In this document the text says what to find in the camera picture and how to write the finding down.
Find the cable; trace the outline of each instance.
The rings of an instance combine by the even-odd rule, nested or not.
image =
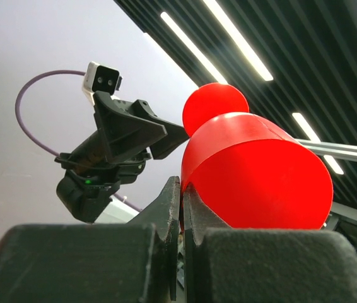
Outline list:
[[[35,144],[37,144],[39,147],[41,147],[43,150],[49,152],[50,154],[59,157],[59,153],[56,152],[55,150],[53,150],[52,148],[48,147],[47,145],[45,145],[44,143],[42,143],[40,140],[38,140],[36,137],[34,137],[34,135],[27,129],[27,127],[25,126],[23,119],[21,118],[21,114],[20,114],[20,104],[21,104],[21,100],[24,96],[24,94],[26,93],[26,91],[36,82],[40,81],[41,79],[44,79],[46,77],[50,77],[50,76],[54,76],[56,74],[76,74],[78,76],[84,76],[85,73],[82,71],[73,71],[70,69],[60,69],[57,71],[48,71],[46,73],[42,73],[39,74],[38,76],[32,78],[29,82],[27,82],[26,84],[24,84],[24,86],[21,88],[20,92],[17,94],[16,97],[16,102],[15,102],[15,114],[16,114],[16,120],[21,128],[21,130],[26,134],[26,136],[28,136]],[[124,204],[128,205],[129,207],[131,207],[132,209],[136,210],[136,211],[141,211],[142,209],[138,208],[137,206],[133,205],[132,203],[130,203],[129,201],[123,199],[122,196],[120,196],[119,194],[115,193],[114,196],[120,200],[121,202],[123,202]]]

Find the white camera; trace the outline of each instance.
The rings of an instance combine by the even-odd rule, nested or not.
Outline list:
[[[83,80],[83,92],[93,103],[93,94],[97,91],[107,92],[111,96],[119,90],[122,77],[116,69],[91,62]]]

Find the black mount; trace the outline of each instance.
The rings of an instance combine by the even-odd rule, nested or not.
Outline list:
[[[135,182],[147,160],[164,159],[189,138],[183,127],[158,118],[147,101],[112,99],[107,92],[93,99],[97,131],[55,159],[66,169],[57,195],[86,223],[97,219],[120,185]]]

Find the robotic arm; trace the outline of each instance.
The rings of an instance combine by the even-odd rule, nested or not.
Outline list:
[[[113,98],[121,79],[114,69],[89,64],[83,89],[94,103],[97,130],[55,159],[66,170],[57,195],[86,223],[97,219],[121,184],[135,182],[147,160],[164,159],[189,139],[183,127],[158,118],[147,101]]]

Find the black plastic part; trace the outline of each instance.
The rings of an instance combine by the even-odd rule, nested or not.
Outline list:
[[[119,76],[119,77],[118,77],[118,80],[117,80],[117,84],[116,84],[116,86],[115,86],[115,90],[120,90],[121,83],[122,83],[122,77]]]
[[[95,120],[108,163],[122,163],[167,136],[166,128],[130,114],[105,92],[96,92]]]
[[[147,101],[136,100],[131,107],[136,116],[161,124],[166,128],[167,136],[150,146],[152,157],[155,160],[166,158],[178,146],[189,139],[188,134],[182,126],[159,119],[151,110]]]
[[[157,118],[144,100],[132,103],[99,91],[93,99],[98,130],[55,159],[66,169],[57,195],[86,223],[97,219],[121,184],[136,180],[151,158],[148,147],[162,159],[188,139],[183,127]]]
[[[159,197],[149,204],[128,225],[152,222],[168,256],[167,271],[170,283],[170,298],[176,299],[177,246],[179,243],[180,179],[170,177]]]
[[[209,273],[198,272],[202,259],[198,247],[204,240],[207,229],[211,227],[230,229],[220,217],[202,202],[197,191],[188,186],[183,195],[184,210],[184,268],[186,302],[202,302],[198,283],[208,280]]]

